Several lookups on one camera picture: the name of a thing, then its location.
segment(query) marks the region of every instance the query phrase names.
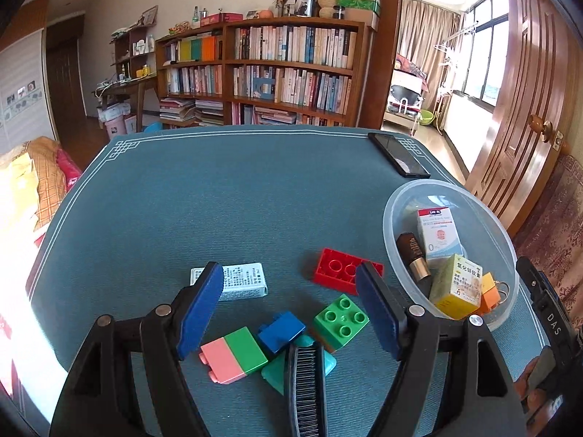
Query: red box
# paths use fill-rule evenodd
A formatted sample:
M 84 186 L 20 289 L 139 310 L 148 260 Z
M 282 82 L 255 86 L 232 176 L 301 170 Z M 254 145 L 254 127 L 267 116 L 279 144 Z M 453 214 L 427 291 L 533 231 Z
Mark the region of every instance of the red box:
M 314 283 L 358 296 L 355 284 L 356 267 L 363 261 L 368 260 L 331 250 L 330 248 L 324 248 L 314 273 Z M 372 261 L 371 264 L 378 271 L 378 274 L 382 276 L 384 266 L 381 263 L 373 263 Z
M 202 18 L 200 26 L 207 26 L 213 23 L 229 23 L 231 21 L 243 21 L 243 14 L 241 13 L 215 13 Z

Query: patterned brown curtain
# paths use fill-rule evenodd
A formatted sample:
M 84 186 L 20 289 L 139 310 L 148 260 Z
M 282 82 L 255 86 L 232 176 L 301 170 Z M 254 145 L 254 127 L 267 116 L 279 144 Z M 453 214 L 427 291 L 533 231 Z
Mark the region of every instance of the patterned brown curtain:
M 409 59 L 427 74 L 429 94 L 423 107 L 433 110 L 437 89 L 446 67 L 440 66 L 445 53 L 441 44 L 459 29 L 459 14 L 419 0 L 403 0 L 397 53 Z
M 549 278 L 575 328 L 583 325 L 583 167 L 561 156 L 523 227 L 517 256 L 527 256 Z

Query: white border line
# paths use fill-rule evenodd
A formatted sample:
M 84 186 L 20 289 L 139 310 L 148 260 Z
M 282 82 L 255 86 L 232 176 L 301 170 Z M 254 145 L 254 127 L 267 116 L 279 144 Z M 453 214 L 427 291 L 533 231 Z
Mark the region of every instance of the white border line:
M 134 139 L 121 139 L 120 141 L 116 142 L 115 145 L 112 146 L 111 150 L 101 159 L 101 161 L 99 161 L 97 164 L 94 165 L 94 163 L 97 161 L 98 157 L 101 156 L 104 153 L 104 151 L 106 150 L 106 148 L 107 148 L 107 146 L 106 146 L 106 147 L 104 147 L 103 150 L 101 150 L 100 154 L 97 155 L 97 157 L 91 162 L 91 164 L 87 168 L 86 172 L 89 171 L 89 169 L 91 167 L 93 167 L 91 172 L 89 172 L 88 175 L 83 174 L 81 179 L 78 181 L 78 184 L 81 183 L 81 185 L 75 185 L 74 192 L 72 193 L 72 196 L 69 195 L 65 198 L 65 201 L 67 202 L 66 206 L 65 206 L 65 211 L 60 216 L 59 222 L 57 223 L 55 230 L 54 230 L 53 234 L 51 235 L 51 239 L 47 245 L 47 248 L 45 249 L 45 251 L 43 253 L 43 256 L 42 256 L 40 264 L 39 264 L 39 268 L 37 269 L 36 273 L 34 274 L 34 280 L 33 280 L 33 283 L 30 287 L 30 292 L 28 294 L 28 300 L 32 301 L 32 299 L 33 299 L 34 290 L 36 289 L 36 285 L 38 283 L 39 277 L 43 272 L 43 268 L 44 268 L 46 259 L 49 255 L 49 253 L 51 252 L 52 246 L 55 243 L 55 240 L 59 234 L 60 229 L 62 228 L 63 222 L 65 221 L 67 215 L 69 214 L 69 211 L 71 211 L 71 208 L 75 204 L 75 200 L 77 200 L 78 196 L 81 194 L 81 192 L 83 191 L 83 189 L 87 185 L 87 183 L 93 178 L 93 176 L 97 173 L 97 171 L 99 169 L 101 169 L 101 167 L 103 167 L 103 165 L 107 161 L 114 161 L 115 159 L 117 159 L 117 157 L 120 154 L 123 154 L 128 149 L 134 149 L 134 148 L 138 147 L 139 144 L 141 144 L 142 142 L 162 141 L 162 140 L 177 139 L 177 138 L 199 138 L 199 137 L 207 137 L 207 136 L 229 136 L 229 135 L 245 135 L 245 134 L 255 134 L 255 135 L 315 134 L 315 135 L 319 135 L 319 136 L 336 136 L 336 137 L 346 137 L 346 138 L 366 138 L 367 137 L 366 133 L 338 132 L 338 131 L 325 132 L 325 131 L 310 130 L 310 129 L 293 130 L 293 131 L 283 131 L 283 130 L 205 131 L 203 133 L 168 133 L 168 134 L 161 132 L 160 134 L 156 134 L 156 135 L 152 135 L 152 136 L 148 136 L 148 137 L 140 137 L 140 138 L 134 138 Z M 454 184 L 454 185 L 457 183 L 456 179 L 449 172 L 447 172 L 447 171 L 444 172 L 444 169 L 442 169 L 442 166 L 439 166 L 439 165 L 435 164 L 435 162 L 433 162 L 433 160 L 430 158 L 430 156 L 427 155 L 427 154 L 430 154 L 428 149 L 421 142 L 417 141 L 414 138 L 401 137 L 398 134 L 393 134 L 393 135 L 395 136 L 395 138 L 397 138 L 399 140 L 399 142 L 408 151 L 410 151 L 413 154 L 413 156 L 415 156 L 417 159 L 422 158 L 422 159 L 426 160 L 427 162 L 429 162 L 429 164 L 431 164 L 435 168 L 435 170 L 437 172 L 439 172 L 439 174 L 446 181 L 449 181 L 450 184 Z M 532 311 L 532 308 L 531 308 L 531 303 L 528 299 L 527 294 L 524 292 L 523 286 L 520 282 L 519 282 L 519 286 L 520 286 L 521 295 L 522 295 L 522 297 L 527 305 L 528 310 L 531 313 L 531 317 L 532 317 L 533 323 L 535 325 L 537 335 L 539 337 L 540 346 L 542 348 L 544 346 L 544 341 L 543 341 L 543 334 L 542 334 L 542 331 L 540 329 L 540 325 L 539 325 L 538 321 L 536 320 L 534 312 Z

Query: metal bolt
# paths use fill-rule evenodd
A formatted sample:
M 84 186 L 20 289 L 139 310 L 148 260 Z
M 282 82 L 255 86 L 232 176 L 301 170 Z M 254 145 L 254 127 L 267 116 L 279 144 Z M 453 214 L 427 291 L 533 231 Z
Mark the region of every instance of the metal bolt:
M 97 325 L 100 327 L 105 327 L 111 323 L 111 317 L 109 315 L 102 315 L 97 319 Z
M 479 315 L 470 315 L 470 324 L 475 325 L 476 327 L 481 327 L 483 323 L 484 319 Z
M 156 315 L 164 317 L 172 312 L 172 308 L 168 304 L 162 304 L 156 307 Z
M 425 309 L 422 308 L 420 305 L 412 305 L 409 308 L 409 312 L 411 315 L 414 315 L 415 317 L 421 317 L 423 314 L 425 314 Z

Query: smartphone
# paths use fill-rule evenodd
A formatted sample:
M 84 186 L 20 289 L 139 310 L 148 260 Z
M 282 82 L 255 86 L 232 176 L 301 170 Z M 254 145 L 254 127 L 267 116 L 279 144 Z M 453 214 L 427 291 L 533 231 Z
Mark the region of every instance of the smartphone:
M 419 161 L 394 136 L 371 131 L 368 138 L 404 178 L 427 179 L 430 177 Z

